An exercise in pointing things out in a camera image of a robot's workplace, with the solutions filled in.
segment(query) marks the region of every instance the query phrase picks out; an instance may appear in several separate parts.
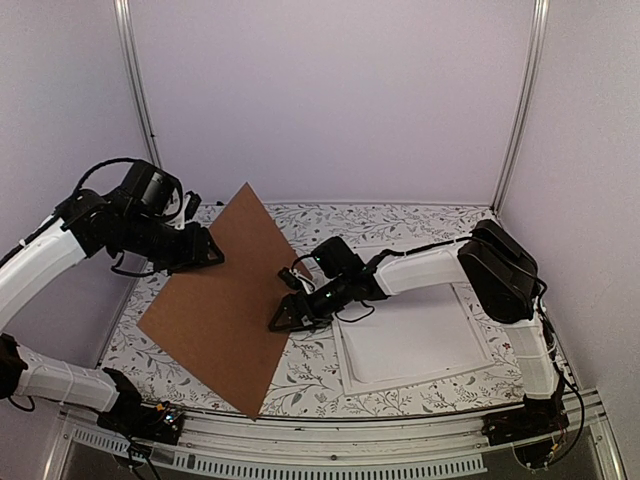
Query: robotic arm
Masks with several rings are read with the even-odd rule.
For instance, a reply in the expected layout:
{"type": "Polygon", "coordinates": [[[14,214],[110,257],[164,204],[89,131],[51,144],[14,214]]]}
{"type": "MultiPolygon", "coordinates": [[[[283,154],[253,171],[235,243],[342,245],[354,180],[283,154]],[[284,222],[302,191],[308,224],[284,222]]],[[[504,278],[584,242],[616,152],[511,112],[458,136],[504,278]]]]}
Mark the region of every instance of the robotic arm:
{"type": "Polygon", "coordinates": [[[524,382],[523,408],[485,417],[484,433],[490,443],[513,442],[568,426],[564,386],[553,363],[554,340],[539,301],[546,285],[538,279],[535,260],[495,222],[480,221],[462,239],[408,252],[383,250],[366,264],[340,237],[326,240],[297,261],[303,258],[313,258],[331,281],[305,291],[293,270],[295,263],[283,269],[280,278],[298,291],[282,300],[270,324],[272,331],[326,326],[353,301],[379,301],[415,288],[469,282],[486,314],[503,325],[524,382]]]}
{"type": "MultiPolygon", "coordinates": [[[[73,193],[29,237],[0,260],[0,332],[42,288],[62,272],[102,248],[119,261],[125,252],[147,258],[151,274],[169,274],[224,262],[209,231],[191,220],[200,197],[183,195],[180,181],[153,165],[133,159],[108,160],[89,170],[73,193]],[[130,163],[123,182],[104,196],[82,188],[97,169],[130,163]]],[[[140,393],[119,371],[70,365],[0,336],[0,398],[36,396],[89,407],[98,423],[125,436],[175,443],[180,422],[167,404],[142,405],[140,393]]]]}

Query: brown cardboard square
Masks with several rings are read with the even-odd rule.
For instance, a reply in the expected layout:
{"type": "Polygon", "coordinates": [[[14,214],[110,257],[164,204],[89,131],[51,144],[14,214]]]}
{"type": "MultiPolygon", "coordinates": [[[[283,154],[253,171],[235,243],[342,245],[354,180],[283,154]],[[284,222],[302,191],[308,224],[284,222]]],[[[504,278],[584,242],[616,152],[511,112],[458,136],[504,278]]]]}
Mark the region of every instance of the brown cardboard square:
{"type": "Polygon", "coordinates": [[[174,274],[138,326],[193,376],[256,418],[287,342],[267,325],[296,254],[246,184],[210,227],[225,263],[174,274]]]}

